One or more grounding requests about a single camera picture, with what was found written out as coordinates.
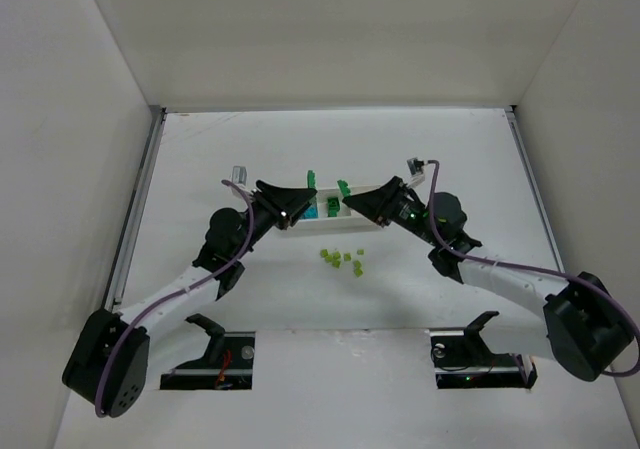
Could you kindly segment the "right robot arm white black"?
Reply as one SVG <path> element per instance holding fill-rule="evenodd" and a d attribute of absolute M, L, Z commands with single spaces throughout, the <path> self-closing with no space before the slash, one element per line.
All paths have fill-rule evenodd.
<path fill-rule="evenodd" d="M 445 278 L 491 292 L 524 308 L 540 323 L 509 337 L 481 335 L 497 352 L 529 353 L 556 361 L 569 374 L 593 381 L 639 338 L 639 328 L 612 299 L 601 281 L 522 268 L 500 260 L 464 230 L 467 215 L 459 199 L 433 192 L 428 202 L 401 178 L 372 191 L 351 194 L 344 205 L 381 227 L 395 223 L 432 245 L 428 254 Z"/>

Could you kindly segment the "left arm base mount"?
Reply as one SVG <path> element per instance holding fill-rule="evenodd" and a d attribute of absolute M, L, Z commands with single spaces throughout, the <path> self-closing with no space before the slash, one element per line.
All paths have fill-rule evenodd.
<path fill-rule="evenodd" d="M 207 336 L 196 355 L 183 356 L 160 375 L 164 391 L 244 391 L 253 386 L 255 332 L 227 332 L 220 324 L 196 313 L 186 323 Z"/>

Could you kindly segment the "green lego brick piece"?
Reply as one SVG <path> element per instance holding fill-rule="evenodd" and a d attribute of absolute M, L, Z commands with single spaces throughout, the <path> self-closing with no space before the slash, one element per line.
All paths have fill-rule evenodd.
<path fill-rule="evenodd" d="M 349 187 L 349 184 L 345 180 L 340 179 L 337 181 L 337 184 L 343 198 L 349 197 L 351 195 L 351 189 Z"/>

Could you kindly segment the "green lego brick stack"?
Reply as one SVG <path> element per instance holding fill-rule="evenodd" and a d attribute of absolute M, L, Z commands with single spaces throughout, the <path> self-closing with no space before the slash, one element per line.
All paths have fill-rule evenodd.
<path fill-rule="evenodd" d="M 306 174 L 307 187 L 310 189 L 316 189 L 316 174 L 313 170 L 308 170 Z"/>

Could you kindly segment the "white three-compartment tray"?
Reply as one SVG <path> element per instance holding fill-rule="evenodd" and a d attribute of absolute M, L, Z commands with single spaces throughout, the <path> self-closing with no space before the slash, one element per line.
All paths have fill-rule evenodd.
<path fill-rule="evenodd" d="M 309 212 L 306 212 L 305 217 L 289 229 L 288 233 L 302 236 L 380 229 L 379 226 L 347 207 L 342 202 L 343 197 L 343 191 L 339 185 L 319 188 L 312 217 L 309 217 Z"/>

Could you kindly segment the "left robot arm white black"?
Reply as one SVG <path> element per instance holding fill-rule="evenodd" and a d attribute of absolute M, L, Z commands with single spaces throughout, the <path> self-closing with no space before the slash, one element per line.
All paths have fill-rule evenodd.
<path fill-rule="evenodd" d="M 264 181 L 252 191 L 224 184 L 245 202 L 245 210 L 216 210 L 197 257 L 176 280 L 119 311 L 94 311 L 80 331 L 62 382 L 91 403 L 97 417 L 117 418 L 130 409 L 145 385 L 152 344 L 224 297 L 244 272 L 244 255 L 271 229 L 294 226 L 317 195 L 314 188 Z"/>

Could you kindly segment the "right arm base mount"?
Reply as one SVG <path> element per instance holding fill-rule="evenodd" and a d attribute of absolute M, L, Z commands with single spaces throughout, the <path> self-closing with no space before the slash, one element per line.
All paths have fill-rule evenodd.
<path fill-rule="evenodd" d="M 538 372 L 531 357 L 494 353 L 483 339 L 485 326 L 498 315 L 498 311 L 485 311 L 464 327 L 430 332 L 438 389 L 533 388 Z"/>

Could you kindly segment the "teal lego brick stack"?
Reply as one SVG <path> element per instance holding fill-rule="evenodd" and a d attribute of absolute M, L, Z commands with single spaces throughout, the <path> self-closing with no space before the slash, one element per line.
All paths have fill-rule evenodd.
<path fill-rule="evenodd" d="M 313 220 L 313 219 L 318 219 L 319 218 L 319 214 L 318 214 L 318 207 L 316 204 L 312 204 L 311 206 L 309 206 L 303 213 L 303 215 L 301 216 L 301 218 L 303 220 Z"/>

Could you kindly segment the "green 2x2 lego brick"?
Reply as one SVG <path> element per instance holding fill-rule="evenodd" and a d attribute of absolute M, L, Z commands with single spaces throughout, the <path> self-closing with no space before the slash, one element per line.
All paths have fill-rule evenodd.
<path fill-rule="evenodd" d="M 329 217 L 337 217 L 340 212 L 340 200 L 338 197 L 327 198 L 327 215 Z"/>

